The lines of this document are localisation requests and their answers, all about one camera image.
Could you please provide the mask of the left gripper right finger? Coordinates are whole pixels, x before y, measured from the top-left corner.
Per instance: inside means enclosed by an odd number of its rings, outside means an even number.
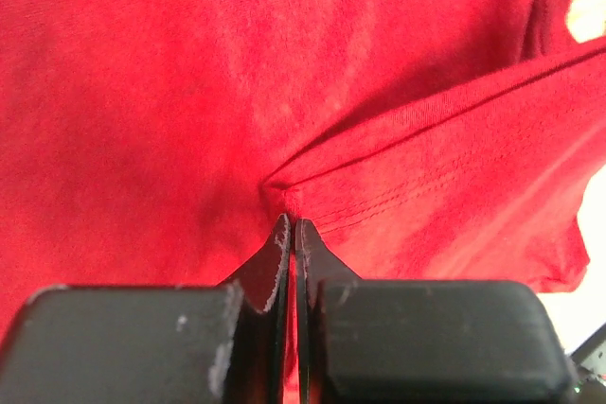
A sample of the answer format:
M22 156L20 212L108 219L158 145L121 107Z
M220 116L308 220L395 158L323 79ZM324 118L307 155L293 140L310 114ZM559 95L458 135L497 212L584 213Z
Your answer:
M573 403L544 305L513 281L364 279L294 230L304 403Z

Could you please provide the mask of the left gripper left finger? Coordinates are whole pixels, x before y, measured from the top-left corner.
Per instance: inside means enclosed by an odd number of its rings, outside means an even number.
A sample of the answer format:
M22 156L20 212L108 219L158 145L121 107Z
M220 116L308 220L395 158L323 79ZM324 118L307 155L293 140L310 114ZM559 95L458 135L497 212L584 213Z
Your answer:
M5 403L278 403L291 224L215 287L32 295L1 344Z

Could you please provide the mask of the dark red t shirt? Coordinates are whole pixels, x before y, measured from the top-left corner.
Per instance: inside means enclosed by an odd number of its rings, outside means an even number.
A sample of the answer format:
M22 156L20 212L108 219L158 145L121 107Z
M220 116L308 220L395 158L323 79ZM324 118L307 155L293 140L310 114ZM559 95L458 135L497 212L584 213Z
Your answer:
M291 224L364 279L575 289L605 42L571 0L1 0L1 344L37 293L215 287Z

